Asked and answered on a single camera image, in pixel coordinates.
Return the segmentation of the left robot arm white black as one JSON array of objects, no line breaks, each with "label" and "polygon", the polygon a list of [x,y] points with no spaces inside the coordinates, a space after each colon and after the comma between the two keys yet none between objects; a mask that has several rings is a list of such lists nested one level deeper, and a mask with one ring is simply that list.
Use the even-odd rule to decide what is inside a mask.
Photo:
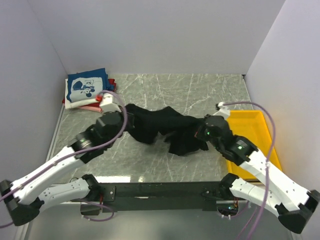
[{"label": "left robot arm white black", "polygon": [[25,225],[44,210],[60,203],[99,198],[103,191],[91,174],[73,182],[53,184],[69,171],[102,155],[133,124],[133,114],[124,109],[106,112],[36,170],[15,181],[1,181],[0,199],[5,203],[12,224]]}]

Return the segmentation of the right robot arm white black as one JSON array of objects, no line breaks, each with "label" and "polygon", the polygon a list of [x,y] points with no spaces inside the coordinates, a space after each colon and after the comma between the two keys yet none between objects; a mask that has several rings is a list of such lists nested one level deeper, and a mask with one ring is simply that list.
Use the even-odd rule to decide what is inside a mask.
[{"label": "right robot arm white black", "polygon": [[228,173],[219,183],[222,198],[248,200],[274,214],[289,231],[300,234],[319,202],[320,193],[290,179],[244,136],[234,135],[221,115],[206,115],[195,137],[210,142],[228,161],[256,177],[265,188]]}]

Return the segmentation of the black t shirt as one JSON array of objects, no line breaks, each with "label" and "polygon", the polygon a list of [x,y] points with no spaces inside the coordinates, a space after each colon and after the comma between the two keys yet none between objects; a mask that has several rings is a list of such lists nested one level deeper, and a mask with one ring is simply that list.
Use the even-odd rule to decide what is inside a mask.
[{"label": "black t shirt", "polygon": [[161,134],[165,136],[164,142],[169,143],[168,152],[171,154],[185,156],[198,150],[209,150],[205,141],[195,137],[203,118],[182,115],[170,106],[150,111],[129,103],[125,108],[128,115],[133,116],[133,125],[127,132],[136,141],[152,145]]}]

